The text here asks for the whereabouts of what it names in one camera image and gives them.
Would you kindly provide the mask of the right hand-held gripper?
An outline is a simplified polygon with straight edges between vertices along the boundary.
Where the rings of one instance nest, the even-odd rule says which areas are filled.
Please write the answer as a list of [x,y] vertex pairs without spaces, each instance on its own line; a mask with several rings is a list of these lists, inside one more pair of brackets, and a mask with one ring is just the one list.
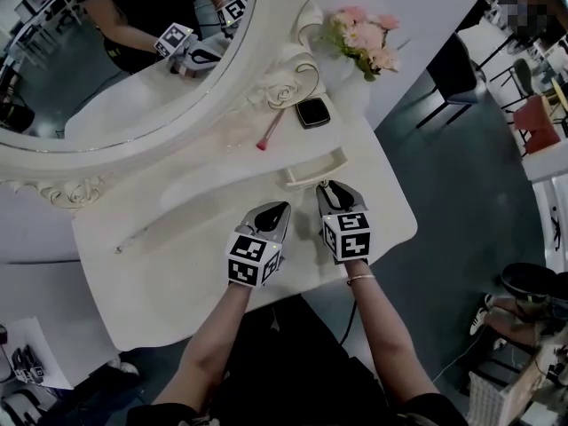
[[331,199],[325,186],[317,185],[315,189],[325,245],[336,264],[367,259],[371,228],[363,196],[342,182],[330,180],[328,186]]

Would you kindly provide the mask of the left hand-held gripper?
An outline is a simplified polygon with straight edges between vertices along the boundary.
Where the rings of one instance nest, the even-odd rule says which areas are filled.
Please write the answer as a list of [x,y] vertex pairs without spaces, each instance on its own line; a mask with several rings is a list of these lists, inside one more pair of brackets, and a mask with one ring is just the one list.
[[251,288],[263,286],[279,270],[291,206],[272,201],[250,210],[235,227],[225,249],[230,283]]

